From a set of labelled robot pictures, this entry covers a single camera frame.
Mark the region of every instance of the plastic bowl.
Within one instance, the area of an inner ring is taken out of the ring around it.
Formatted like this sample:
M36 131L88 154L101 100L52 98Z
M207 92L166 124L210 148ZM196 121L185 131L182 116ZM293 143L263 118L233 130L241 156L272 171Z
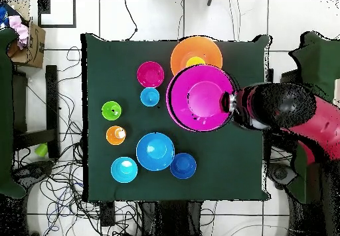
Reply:
M152 107L159 102L159 92L156 88L147 87L141 92L141 103L145 106Z
M200 36L188 37L173 49L170 65L174 76L194 64L208 64L222 68L222 54L212 39Z
M170 171L179 179L190 178L196 171L196 161L194 157L188 153L179 153L173 158Z
M117 120L122 114L122 107L116 101L108 101L102 107L102 115L109 121Z
M231 119L232 113L223 109L222 97L235 90L234 81L221 69L192 66L169 83L165 98L167 109L172 119L186 130L215 130Z
M112 126L106 131L106 140L111 145L120 145L126 137L126 131L120 126Z
M138 142L136 156L145 169L160 171L170 166L175 156L175 148L165 134L152 132Z
M120 183L133 181L137 172L137 164L129 157L119 157L111 165L111 175Z
M147 61L139 66L137 79L144 87L158 87L164 81L164 70L160 64Z

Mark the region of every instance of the cup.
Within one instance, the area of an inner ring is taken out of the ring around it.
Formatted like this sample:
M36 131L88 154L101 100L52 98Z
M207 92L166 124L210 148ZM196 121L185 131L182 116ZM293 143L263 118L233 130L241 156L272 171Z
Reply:
M108 101L102 107L102 115L109 121L117 120L122 114L122 107L116 101Z
M147 87L141 92L141 103L147 107L155 106L159 102L159 92L156 88Z
M126 131L120 126L112 126L106 131L106 140L111 145L120 145L124 142Z

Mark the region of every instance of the table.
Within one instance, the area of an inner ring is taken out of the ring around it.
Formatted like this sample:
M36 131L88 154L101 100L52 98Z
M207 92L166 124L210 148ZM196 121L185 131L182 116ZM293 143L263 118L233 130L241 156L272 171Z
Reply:
M177 41L103 41L82 34L82 84L84 115L84 195L87 201L114 200L266 200L262 191L262 132L247 131L229 123L214 132L189 132L171 119L165 104L165 91L173 77L170 56ZM268 36L252 42L216 42L223 55L223 70L240 86L264 80L264 48ZM139 95L143 87L136 78L145 61L158 62L165 80L157 88L161 99L145 107ZM116 121L101 114L102 105L115 100L122 107ZM118 125L126 129L123 144L112 146L106 130ZM169 169L150 172L137 162L135 147L145 134L168 135L175 153L188 152L197 161L193 177L182 180ZM138 175L131 183L118 183L110 173L112 162L121 156L133 158Z

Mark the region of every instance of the magenta bowl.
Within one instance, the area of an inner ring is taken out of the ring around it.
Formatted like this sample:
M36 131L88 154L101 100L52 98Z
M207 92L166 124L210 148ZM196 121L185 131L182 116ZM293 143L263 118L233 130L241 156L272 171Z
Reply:
M158 87L164 81L164 70L160 64L147 61L139 66L137 79L144 87Z
M235 83L221 69L196 65L174 76L167 87L167 109L182 128L195 132L216 130L232 113L225 112L222 97L235 91Z

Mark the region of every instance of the cardboard box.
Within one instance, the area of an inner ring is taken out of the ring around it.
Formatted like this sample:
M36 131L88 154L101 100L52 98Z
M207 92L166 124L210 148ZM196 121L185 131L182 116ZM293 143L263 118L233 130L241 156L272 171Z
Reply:
M14 6L14 9L18 11L25 20L29 21L27 47L23 50L17 49L15 47L17 41L13 41L7 54L16 65L42 68L46 32L36 24L33 24L32 19L30 19L29 2L29 0L10 0L7 2L8 5Z

